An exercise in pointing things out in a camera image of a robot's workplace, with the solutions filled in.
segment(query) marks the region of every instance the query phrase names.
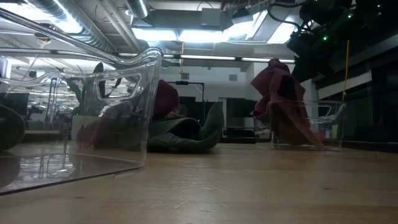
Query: wooden tabletop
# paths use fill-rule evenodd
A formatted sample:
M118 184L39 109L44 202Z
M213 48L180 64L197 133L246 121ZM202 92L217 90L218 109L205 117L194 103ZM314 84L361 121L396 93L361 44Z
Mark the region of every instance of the wooden tabletop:
M0 197L0 223L397 223L398 155L219 144Z

